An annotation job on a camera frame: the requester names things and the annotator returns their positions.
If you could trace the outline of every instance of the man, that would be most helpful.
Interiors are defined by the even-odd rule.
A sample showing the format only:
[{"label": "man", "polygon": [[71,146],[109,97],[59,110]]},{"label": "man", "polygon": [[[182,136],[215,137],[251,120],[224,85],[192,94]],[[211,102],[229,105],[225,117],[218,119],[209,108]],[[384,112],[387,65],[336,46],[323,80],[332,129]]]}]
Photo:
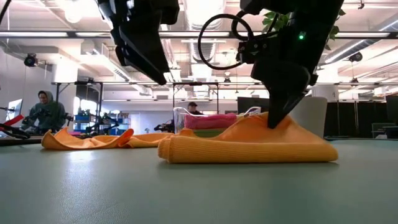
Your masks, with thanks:
[{"label": "man", "polygon": [[193,115],[203,115],[203,113],[197,111],[197,104],[195,102],[190,102],[188,104],[188,111]]},{"label": "man", "polygon": [[[27,129],[32,126],[38,119],[39,132],[47,132],[49,129],[58,131],[65,124],[65,108],[62,103],[57,103],[53,100],[50,91],[39,91],[40,103],[37,103],[30,109],[29,122],[22,125],[22,129]],[[50,114],[37,113],[39,111],[48,111]]]}]

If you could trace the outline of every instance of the window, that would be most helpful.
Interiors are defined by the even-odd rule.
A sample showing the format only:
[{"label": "window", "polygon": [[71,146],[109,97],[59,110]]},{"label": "window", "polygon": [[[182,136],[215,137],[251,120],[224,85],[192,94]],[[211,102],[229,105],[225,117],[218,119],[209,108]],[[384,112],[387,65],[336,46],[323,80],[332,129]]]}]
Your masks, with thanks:
[{"label": "window", "polygon": [[97,104],[90,100],[81,100],[80,107],[82,110],[90,110],[91,114],[95,114],[97,110]]},{"label": "window", "polygon": [[80,98],[75,96],[73,99],[73,115],[77,115],[80,107]]}]

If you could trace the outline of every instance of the orange cloth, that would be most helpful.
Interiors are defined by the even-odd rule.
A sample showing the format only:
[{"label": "orange cloth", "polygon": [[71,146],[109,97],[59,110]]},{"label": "orange cloth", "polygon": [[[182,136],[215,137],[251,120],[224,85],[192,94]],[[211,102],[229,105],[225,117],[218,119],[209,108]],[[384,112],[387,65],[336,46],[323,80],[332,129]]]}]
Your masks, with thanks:
[{"label": "orange cloth", "polygon": [[159,157],[170,163],[330,162],[338,158],[328,142],[286,117],[275,129],[267,127],[267,113],[239,119],[217,137],[199,138],[191,129],[174,135],[154,133],[78,139],[61,130],[46,133],[46,149],[79,150],[114,147],[156,147]]},{"label": "orange cloth", "polygon": [[268,114],[240,119],[222,134],[201,139],[192,130],[160,142],[159,157],[170,163],[330,162],[338,158],[328,142],[286,117],[275,129]]},{"label": "orange cloth", "polygon": [[53,150],[79,149],[111,149],[115,147],[157,147],[159,141],[169,138],[172,133],[153,133],[133,136],[134,131],[128,129],[121,136],[95,136],[88,139],[79,139],[71,136],[64,128],[57,134],[44,134],[42,146]]}]

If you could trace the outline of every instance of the black curtain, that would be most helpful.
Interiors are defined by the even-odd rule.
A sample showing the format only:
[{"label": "black curtain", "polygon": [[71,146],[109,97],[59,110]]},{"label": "black curtain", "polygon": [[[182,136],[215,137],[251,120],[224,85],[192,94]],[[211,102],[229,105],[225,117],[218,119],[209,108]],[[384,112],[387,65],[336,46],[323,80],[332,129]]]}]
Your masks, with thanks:
[{"label": "black curtain", "polygon": [[392,122],[389,120],[388,115],[387,115],[387,103],[374,103],[375,105],[375,116],[376,116],[376,122],[377,123],[388,123]]},{"label": "black curtain", "polygon": [[357,102],[358,137],[372,138],[372,123],[377,122],[375,102]]},{"label": "black curtain", "polygon": [[324,136],[338,136],[338,110],[337,103],[330,102],[326,109]]},{"label": "black curtain", "polygon": [[356,137],[355,104],[348,102],[338,103],[340,136]]}]

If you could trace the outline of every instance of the pink towel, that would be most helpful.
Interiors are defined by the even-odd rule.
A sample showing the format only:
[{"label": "pink towel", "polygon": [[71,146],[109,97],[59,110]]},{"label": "pink towel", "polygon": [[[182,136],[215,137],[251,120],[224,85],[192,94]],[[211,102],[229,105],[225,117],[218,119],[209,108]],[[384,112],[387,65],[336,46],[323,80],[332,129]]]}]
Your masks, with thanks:
[{"label": "pink towel", "polygon": [[236,121],[235,114],[220,114],[209,116],[185,115],[184,128],[189,129],[216,129],[228,128]]}]

